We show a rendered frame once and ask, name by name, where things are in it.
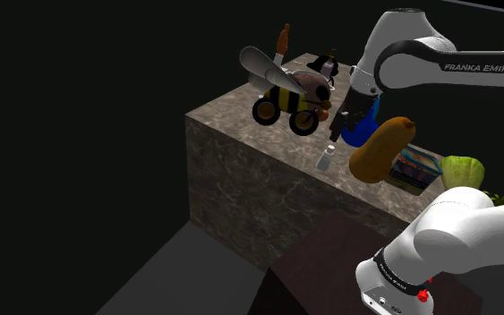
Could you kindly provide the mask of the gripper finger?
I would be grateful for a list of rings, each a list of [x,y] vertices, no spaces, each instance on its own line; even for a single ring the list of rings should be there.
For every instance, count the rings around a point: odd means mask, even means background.
[[[333,118],[333,121],[329,127],[330,136],[329,139],[336,142],[341,135],[341,132],[346,127],[348,112],[337,112]]]

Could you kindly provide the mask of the blue vase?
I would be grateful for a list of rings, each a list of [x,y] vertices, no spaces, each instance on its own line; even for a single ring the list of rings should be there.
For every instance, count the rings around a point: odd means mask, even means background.
[[[341,138],[346,144],[359,148],[372,136],[379,128],[379,125],[375,122],[379,107],[380,97],[377,97],[364,119],[356,125],[352,132],[348,131],[347,128],[341,132]]]

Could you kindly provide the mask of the small clear white-capped bottle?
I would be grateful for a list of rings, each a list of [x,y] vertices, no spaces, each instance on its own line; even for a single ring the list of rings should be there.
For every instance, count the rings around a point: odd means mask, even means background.
[[[335,147],[333,145],[328,145],[322,152],[319,157],[316,168],[321,171],[327,171],[329,169],[329,165],[334,157]]]

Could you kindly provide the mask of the orange butternut squash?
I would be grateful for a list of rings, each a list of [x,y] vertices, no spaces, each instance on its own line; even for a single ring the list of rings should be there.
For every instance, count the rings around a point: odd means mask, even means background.
[[[351,174],[363,183],[379,183],[389,174],[395,156],[416,135],[416,123],[396,116],[383,123],[349,158]]]

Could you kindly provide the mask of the black-haired doll figure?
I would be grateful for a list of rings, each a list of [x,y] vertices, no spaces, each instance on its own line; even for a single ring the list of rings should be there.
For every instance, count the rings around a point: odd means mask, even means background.
[[[306,66],[327,79],[330,90],[335,90],[334,77],[338,75],[338,62],[335,57],[335,48],[331,48],[328,55],[321,55]]]

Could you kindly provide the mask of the bee toy on wheels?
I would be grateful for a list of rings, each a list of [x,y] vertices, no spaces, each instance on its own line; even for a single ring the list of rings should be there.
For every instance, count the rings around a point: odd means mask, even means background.
[[[291,131],[309,136],[329,117],[334,88],[327,77],[313,71],[285,71],[257,47],[244,47],[239,61],[249,72],[249,83],[262,92],[252,106],[256,123],[269,126],[287,113]]]

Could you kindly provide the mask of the blue-rimmed food container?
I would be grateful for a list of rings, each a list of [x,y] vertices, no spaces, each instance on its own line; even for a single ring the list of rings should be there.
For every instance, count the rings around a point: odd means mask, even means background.
[[[434,156],[407,145],[393,159],[385,182],[419,196],[442,174]]]

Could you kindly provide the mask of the marble counter block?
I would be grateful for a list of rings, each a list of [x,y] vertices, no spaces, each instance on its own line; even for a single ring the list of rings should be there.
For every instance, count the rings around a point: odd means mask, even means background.
[[[329,123],[306,137],[290,130],[288,114],[259,125],[259,96],[245,83],[185,117],[190,219],[255,267],[266,269],[334,213],[394,238],[442,193],[441,180],[419,196],[356,180],[348,167],[354,148],[342,140],[328,170],[317,169]]]

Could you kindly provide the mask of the green cabbage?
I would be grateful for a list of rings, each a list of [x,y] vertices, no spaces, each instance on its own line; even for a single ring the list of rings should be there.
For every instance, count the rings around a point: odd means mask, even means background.
[[[473,157],[447,156],[440,161],[440,168],[445,191],[459,186],[479,189],[485,174],[483,164]]]

